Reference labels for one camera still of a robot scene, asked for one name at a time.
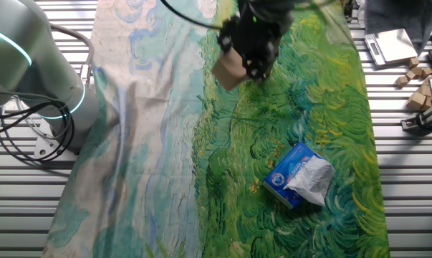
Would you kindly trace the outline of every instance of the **gray cloth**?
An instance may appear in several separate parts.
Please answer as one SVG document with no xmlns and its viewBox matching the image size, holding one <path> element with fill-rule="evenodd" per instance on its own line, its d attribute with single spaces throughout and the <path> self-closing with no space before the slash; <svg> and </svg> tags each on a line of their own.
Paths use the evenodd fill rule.
<svg viewBox="0 0 432 258">
<path fill-rule="evenodd" d="M 366 0 L 365 33 L 405 29 L 417 53 L 432 31 L 432 0 Z"/>
</svg>

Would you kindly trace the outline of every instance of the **small cardboard box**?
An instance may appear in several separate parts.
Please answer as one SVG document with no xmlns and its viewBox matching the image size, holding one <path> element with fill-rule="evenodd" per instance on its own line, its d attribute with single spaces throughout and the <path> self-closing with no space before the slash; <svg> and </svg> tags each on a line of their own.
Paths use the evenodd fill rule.
<svg viewBox="0 0 432 258">
<path fill-rule="evenodd" d="M 283 190 L 283 188 L 294 178 L 297 172 L 300 171 L 312 156 L 321 158 L 304 143 L 296 144 L 263 182 L 264 187 L 289 209 L 297 206 L 300 201 L 302 201 L 303 197 L 296 191 L 290 189 Z"/>
</svg>

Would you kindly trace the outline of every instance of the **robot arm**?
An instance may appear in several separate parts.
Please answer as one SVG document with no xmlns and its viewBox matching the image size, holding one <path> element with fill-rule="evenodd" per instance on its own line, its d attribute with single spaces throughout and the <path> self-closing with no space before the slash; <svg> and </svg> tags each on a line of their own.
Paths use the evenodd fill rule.
<svg viewBox="0 0 432 258">
<path fill-rule="evenodd" d="M 90 72 L 88 65 L 83 70 Z M 0 105 L 20 93 L 45 96 L 23 98 L 29 107 L 50 98 L 63 102 L 75 122 L 70 148 L 77 150 L 98 111 L 95 94 L 83 82 L 86 77 L 81 79 L 58 50 L 46 15 L 33 0 L 0 0 Z M 54 135 L 65 130 L 63 117 L 55 107 L 38 113 Z"/>
</svg>

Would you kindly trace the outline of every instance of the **cardboard box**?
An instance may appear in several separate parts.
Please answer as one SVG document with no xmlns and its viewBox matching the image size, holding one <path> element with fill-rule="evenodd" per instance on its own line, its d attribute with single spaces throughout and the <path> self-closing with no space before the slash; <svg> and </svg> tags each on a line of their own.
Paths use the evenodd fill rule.
<svg viewBox="0 0 432 258">
<path fill-rule="evenodd" d="M 290 189 L 283 190 L 283 188 L 294 178 L 297 172 L 300 171 L 312 156 L 321 158 L 304 143 L 296 144 L 263 182 L 264 187 L 289 209 L 297 206 L 300 201 L 302 201 L 303 197 L 296 191 Z"/>
</svg>

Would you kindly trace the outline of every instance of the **metal rail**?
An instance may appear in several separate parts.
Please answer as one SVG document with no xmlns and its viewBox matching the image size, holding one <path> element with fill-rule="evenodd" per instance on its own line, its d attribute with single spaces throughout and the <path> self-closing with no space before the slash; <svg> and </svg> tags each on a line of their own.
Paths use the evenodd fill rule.
<svg viewBox="0 0 432 258">
<path fill-rule="evenodd" d="M 90 37 L 97 1 L 38 0 L 50 21 Z M 391 257 L 432 257 L 432 134 L 412 137 L 400 120 L 412 113 L 405 101 L 421 84 L 414 80 L 399 90 L 394 82 L 407 67 L 376 70 L 357 20 L 350 24 L 367 82 L 375 142 L 385 199 Z M 88 49 L 76 39 L 55 32 L 55 41 L 76 70 Z M 426 52 L 420 67 L 427 67 Z M 15 110 L 13 104 L 8 106 Z M 21 123 L 11 136 L 29 153 L 37 136 Z M 40 257 L 71 163 L 30 168 L 0 146 L 0 257 Z"/>
</svg>

